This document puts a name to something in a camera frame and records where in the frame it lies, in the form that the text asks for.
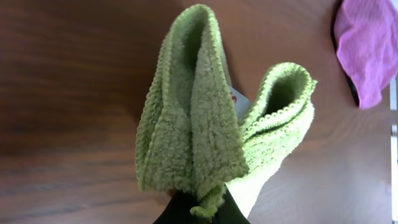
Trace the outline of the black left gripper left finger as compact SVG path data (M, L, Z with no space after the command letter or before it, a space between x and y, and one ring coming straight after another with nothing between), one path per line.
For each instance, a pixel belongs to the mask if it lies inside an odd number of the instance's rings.
M196 198L179 190L172 193L170 202L153 224L194 224L197 218L190 213L190 209L197 206Z

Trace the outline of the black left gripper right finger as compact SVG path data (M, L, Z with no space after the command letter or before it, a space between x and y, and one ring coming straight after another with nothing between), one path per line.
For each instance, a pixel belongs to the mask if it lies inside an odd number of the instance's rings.
M213 224L250 224L241 213L229 190L223 195L224 202L213 219Z

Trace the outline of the green microfiber cloth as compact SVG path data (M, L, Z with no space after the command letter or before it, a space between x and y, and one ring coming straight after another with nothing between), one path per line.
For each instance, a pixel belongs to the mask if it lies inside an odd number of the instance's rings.
M248 101L232 87L215 13L203 4L187 8L162 43L137 129L139 188L190 193L198 203L189 213L206 220L231 195L247 217L304 139L316 84L302 66L278 63Z

